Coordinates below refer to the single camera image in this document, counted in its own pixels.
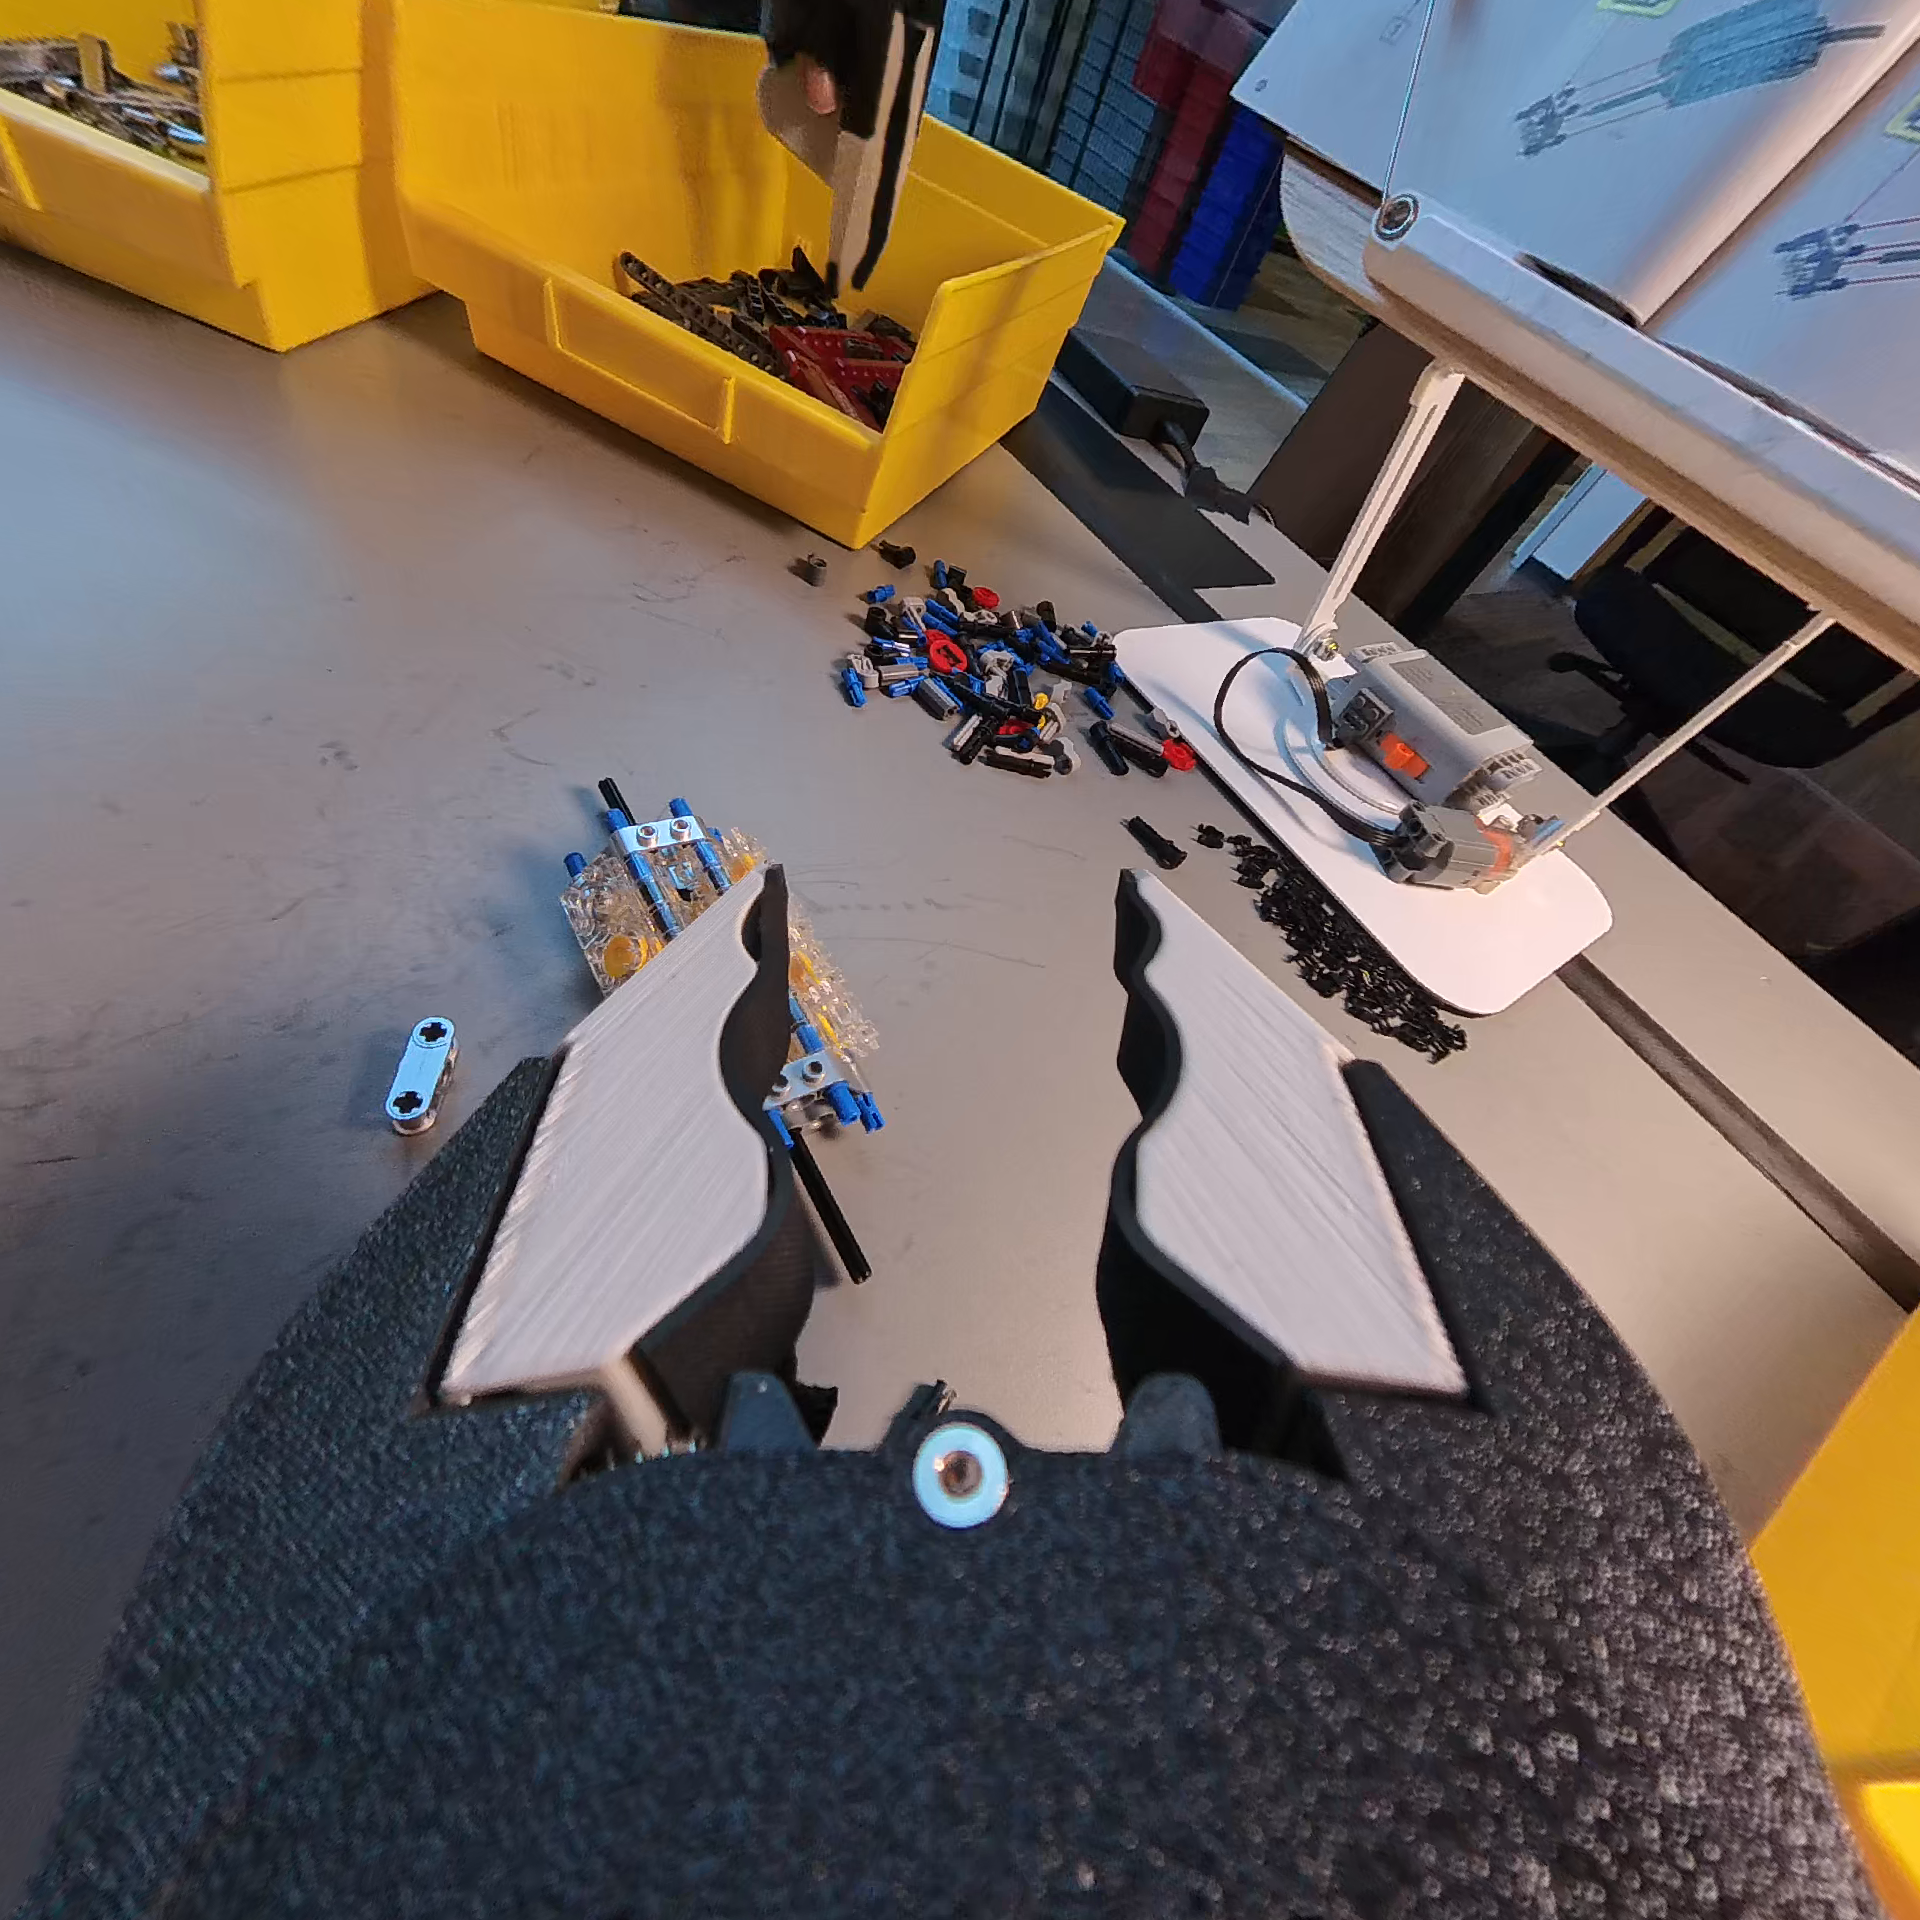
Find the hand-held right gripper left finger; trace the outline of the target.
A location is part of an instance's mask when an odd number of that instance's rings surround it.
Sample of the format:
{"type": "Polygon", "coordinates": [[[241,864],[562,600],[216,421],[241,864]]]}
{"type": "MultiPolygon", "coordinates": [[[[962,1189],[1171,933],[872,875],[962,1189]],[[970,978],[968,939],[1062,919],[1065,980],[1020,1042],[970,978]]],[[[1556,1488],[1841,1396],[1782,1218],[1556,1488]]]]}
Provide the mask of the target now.
{"type": "Polygon", "coordinates": [[[724,1411],[766,1373],[800,1411],[816,1242],[764,1099],[790,1059],[790,892],[755,869],[579,1023],[440,1372],[451,1407],[599,1393],[724,1411]]]}

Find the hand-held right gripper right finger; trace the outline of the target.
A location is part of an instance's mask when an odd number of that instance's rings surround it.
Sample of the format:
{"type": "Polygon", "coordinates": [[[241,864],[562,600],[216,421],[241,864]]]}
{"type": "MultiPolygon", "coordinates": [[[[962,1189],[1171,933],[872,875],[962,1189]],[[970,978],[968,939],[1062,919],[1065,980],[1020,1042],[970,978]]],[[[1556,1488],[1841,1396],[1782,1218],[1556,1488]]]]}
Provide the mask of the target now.
{"type": "Polygon", "coordinates": [[[1353,1055],[1150,871],[1118,875],[1113,924],[1120,1274],[1306,1385],[1466,1402],[1353,1055]]]}

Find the pile of black red parts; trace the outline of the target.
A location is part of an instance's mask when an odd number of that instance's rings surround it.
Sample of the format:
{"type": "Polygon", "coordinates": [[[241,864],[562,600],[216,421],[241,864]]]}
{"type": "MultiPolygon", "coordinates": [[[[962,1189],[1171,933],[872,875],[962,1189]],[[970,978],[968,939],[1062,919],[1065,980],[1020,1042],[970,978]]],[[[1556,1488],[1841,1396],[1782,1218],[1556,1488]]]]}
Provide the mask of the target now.
{"type": "Polygon", "coordinates": [[[623,251],[615,289],[688,336],[872,429],[889,425],[919,351],[919,336],[902,321],[881,311],[851,315],[834,301],[802,248],[783,267],[724,280],[670,280],[623,251]]]}

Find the yellow plastic bin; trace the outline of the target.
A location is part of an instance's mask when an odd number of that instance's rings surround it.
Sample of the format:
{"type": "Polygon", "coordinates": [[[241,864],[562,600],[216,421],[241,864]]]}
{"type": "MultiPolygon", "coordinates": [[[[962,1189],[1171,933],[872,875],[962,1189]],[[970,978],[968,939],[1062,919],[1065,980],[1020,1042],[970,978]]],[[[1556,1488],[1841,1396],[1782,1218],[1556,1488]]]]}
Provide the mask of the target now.
{"type": "Polygon", "coordinates": [[[1039,407],[1120,216],[927,120],[881,266],[840,305],[908,324],[855,424],[618,290],[827,264],[830,185],[760,121],[755,40],[591,8],[396,8],[401,216],[473,343],[816,536],[862,547],[1039,407]]]}
{"type": "Polygon", "coordinates": [[[201,157],[4,89],[4,241],[251,346],[288,352],[420,300],[396,185],[396,8],[20,2],[4,41],[96,40],[154,84],[183,35],[201,157]]]}
{"type": "Polygon", "coordinates": [[[1898,1344],[1756,1538],[1816,1746],[1894,1916],[1919,1916],[1919,1373],[1898,1344]]]}

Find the small grey holed beam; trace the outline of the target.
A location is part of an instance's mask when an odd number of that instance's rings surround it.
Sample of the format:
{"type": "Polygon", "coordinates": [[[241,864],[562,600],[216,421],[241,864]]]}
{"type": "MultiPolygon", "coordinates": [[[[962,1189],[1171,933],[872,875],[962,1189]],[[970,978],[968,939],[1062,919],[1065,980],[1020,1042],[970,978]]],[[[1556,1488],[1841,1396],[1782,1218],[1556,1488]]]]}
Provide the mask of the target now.
{"type": "Polygon", "coordinates": [[[382,1104],[398,1137],[412,1138],[435,1129],[457,1060],[455,1023],[430,1016],[412,1028],[382,1104]]]}

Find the transparent brick engine model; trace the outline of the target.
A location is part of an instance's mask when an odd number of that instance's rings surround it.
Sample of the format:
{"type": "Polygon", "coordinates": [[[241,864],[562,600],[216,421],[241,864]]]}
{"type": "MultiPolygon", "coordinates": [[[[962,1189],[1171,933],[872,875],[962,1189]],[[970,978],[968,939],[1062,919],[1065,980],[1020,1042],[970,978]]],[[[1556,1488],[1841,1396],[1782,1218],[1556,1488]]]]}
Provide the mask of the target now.
{"type": "MultiPolygon", "coordinates": [[[[568,852],[562,912],[602,994],[648,969],[698,919],[746,879],[766,867],[760,842],[708,826],[694,805],[672,800],[648,821],[612,780],[598,787],[608,835],[603,852],[568,852]]],[[[832,961],[798,896],[786,905],[785,1066],[764,1099],[776,1138],[808,1196],[818,1225],[855,1285],[874,1276],[815,1157],[816,1138],[875,1135],[883,1114],[866,1075],[878,1032],[860,1009],[844,969],[832,961]]]]}

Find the grey desk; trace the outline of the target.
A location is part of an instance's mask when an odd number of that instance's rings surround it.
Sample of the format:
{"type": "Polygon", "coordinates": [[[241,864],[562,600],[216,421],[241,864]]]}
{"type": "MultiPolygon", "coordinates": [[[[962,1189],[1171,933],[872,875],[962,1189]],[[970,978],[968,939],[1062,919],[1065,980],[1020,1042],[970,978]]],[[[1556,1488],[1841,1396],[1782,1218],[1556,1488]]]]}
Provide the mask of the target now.
{"type": "Polygon", "coordinates": [[[1123,828],[830,663],[878,567],[484,369],[4,273],[4,1905],[1876,1916],[1739,1531],[1888,1330],[1553,985],[1359,1060],[1471,1377],[1308,1385],[1113,1251],[1123,828]],[[442,1402],[594,1007],[598,777],[785,867],[878,1027],[800,1380],[691,1457],[442,1402]],[[384,1112],[426,1017],[460,1060],[384,1112]]]}

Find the heap of black pins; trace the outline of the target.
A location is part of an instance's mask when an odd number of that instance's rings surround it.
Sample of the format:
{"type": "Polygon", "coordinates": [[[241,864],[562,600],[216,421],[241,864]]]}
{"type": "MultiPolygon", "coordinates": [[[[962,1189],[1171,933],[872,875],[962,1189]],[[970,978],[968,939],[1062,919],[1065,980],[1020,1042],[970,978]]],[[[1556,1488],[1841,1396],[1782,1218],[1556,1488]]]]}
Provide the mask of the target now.
{"type": "Polygon", "coordinates": [[[1233,857],[1238,885],[1256,893],[1260,922],[1282,938],[1288,961],[1306,987],[1337,1001],[1380,1040],[1399,1042],[1434,1066],[1467,1048],[1466,1027],[1411,978],[1297,855],[1212,824],[1196,826],[1192,840],[1233,857]]]}

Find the blue and red crates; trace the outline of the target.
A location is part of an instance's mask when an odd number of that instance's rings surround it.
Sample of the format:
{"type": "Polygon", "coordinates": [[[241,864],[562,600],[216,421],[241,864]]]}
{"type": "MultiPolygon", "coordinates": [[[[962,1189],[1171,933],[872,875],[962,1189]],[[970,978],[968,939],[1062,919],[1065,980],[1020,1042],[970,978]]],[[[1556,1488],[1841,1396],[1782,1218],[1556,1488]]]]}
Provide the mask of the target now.
{"type": "Polygon", "coordinates": [[[1289,4],[948,4],[942,113],[1120,216],[1120,259],[1208,315],[1286,250],[1282,137],[1235,87],[1289,4]]]}

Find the small grey motor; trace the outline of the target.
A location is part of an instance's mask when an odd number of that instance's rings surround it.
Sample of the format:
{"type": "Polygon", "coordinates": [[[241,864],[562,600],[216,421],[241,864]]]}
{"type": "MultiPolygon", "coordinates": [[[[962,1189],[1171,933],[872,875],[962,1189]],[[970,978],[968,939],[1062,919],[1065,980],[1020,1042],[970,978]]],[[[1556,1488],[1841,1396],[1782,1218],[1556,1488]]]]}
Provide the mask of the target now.
{"type": "Polygon", "coordinates": [[[1561,824],[1538,813],[1484,821],[1466,807],[1412,803],[1376,850],[1388,879],[1489,896],[1514,880],[1561,824]]]}

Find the grey battery box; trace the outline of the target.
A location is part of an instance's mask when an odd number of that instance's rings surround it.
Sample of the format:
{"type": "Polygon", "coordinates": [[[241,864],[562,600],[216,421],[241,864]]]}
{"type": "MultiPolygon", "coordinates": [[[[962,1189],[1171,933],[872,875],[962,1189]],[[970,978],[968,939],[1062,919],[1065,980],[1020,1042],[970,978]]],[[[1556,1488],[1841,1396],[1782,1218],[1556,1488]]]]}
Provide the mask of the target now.
{"type": "Polygon", "coordinates": [[[1544,770],[1529,736],[1425,647],[1385,640],[1329,681],[1335,743],[1423,805],[1481,812],[1544,770]]]}

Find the white book stand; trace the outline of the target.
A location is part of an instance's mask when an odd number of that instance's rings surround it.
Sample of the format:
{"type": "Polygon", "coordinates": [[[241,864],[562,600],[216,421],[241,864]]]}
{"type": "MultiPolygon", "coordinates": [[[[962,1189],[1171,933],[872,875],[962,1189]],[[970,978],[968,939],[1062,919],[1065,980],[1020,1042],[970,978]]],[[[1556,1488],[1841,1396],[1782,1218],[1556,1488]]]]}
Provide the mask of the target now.
{"type": "Polygon", "coordinates": [[[1834,627],[1915,669],[1915,51],[1647,323],[1467,231],[1418,227],[1411,201],[1359,205],[1359,267],[1322,275],[1431,364],[1329,584],[1298,619],[1128,632],[1120,663],[1420,987],[1489,1017],[1611,928],[1566,844],[1642,773],[1556,819],[1489,896],[1388,879],[1376,850],[1418,800],[1337,745],[1329,708],[1344,656],[1372,644],[1337,635],[1362,565],[1471,381],[1808,604],[1676,747],[1834,627]]]}

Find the pile of mixed brick parts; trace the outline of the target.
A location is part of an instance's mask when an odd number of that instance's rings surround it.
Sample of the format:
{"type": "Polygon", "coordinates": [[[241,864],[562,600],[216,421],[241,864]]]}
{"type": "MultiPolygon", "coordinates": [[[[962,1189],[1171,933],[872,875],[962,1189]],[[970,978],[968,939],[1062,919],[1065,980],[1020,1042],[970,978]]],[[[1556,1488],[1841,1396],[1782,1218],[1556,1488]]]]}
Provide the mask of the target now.
{"type": "Polygon", "coordinates": [[[948,561],[922,584],[891,570],[865,591],[827,676],[854,711],[922,708],[966,769],[1039,781],[1067,780],[1087,760],[1111,777],[1199,769],[1184,724],[1129,679],[1113,632],[1070,621],[1050,600],[1020,604],[948,561]]]}

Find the black office chair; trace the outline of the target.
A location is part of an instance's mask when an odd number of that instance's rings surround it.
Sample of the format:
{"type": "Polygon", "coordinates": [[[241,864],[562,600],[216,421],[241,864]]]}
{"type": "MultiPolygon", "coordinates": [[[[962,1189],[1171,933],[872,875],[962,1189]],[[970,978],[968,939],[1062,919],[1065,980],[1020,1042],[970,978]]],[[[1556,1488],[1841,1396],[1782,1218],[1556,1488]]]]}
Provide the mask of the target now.
{"type": "MultiPolygon", "coordinates": [[[[1760,660],[1643,567],[1595,573],[1572,604],[1572,621],[1590,650],[1556,652],[1547,667],[1583,676],[1619,707],[1617,729],[1591,745],[1619,764],[1642,741],[1676,731],[1760,660]]],[[[1687,749],[1706,762],[1728,749],[1771,770],[1814,773],[1915,713],[1915,675],[1835,627],[1713,721],[1687,749]]]]}

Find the instruction booklet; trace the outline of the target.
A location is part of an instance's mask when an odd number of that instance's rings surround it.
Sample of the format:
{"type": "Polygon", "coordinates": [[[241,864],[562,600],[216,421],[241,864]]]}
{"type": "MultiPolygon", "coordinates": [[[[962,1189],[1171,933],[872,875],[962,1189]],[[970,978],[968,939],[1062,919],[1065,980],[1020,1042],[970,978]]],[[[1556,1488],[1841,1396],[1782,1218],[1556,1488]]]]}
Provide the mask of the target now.
{"type": "Polygon", "coordinates": [[[1647,323],[1915,35],[1915,2],[1300,2],[1233,98],[1647,323]]]}

